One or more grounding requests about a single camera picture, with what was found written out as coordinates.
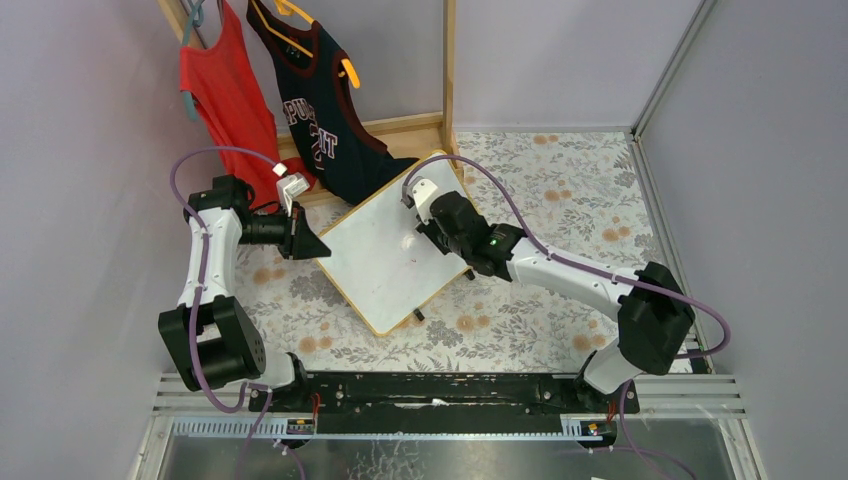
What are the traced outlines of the yellow framed whiteboard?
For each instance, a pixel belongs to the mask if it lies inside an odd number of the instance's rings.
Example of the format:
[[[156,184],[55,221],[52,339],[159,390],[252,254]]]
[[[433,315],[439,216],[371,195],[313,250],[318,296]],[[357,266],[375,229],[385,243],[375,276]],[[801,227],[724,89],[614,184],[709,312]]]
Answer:
[[[377,336],[392,332],[468,271],[460,257],[441,253],[416,230],[418,211],[402,198],[404,181],[418,177],[439,194],[467,195],[450,160],[418,162],[320,234],[331,255],[318,265]]]

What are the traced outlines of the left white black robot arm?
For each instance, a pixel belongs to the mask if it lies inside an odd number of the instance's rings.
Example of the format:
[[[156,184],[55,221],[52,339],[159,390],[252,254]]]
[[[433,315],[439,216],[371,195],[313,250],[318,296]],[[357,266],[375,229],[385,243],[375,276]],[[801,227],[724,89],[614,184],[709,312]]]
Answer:
[[[272,245],[285,259],[327,258],[330,248],[311,230],[305,210],[260,214],[252,188],[233,175],[213,179],[192,194],[185,220],[191,230],[187,279],[175,309],[160,314],[158,330],[188,390],[221,388],[258,379],[268,355],[262,338],[235,296],[241,245]]]

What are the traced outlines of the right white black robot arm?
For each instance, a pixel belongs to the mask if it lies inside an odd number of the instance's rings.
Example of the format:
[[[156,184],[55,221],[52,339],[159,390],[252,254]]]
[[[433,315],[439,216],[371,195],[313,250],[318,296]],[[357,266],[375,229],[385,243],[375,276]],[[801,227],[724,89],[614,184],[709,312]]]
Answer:
[[[610,395],[639,375],[670,371],[694,313],[680,301],[679,286],[665,266],[615,269],[548,247],[523,228],[488,223],[457,191],[419,183],[407,190],[404,202],[417,212],[417,231],[475,273],[543,287],[616,323],[616,341],[592,353],[577,374],[575,388],[582,394]]]

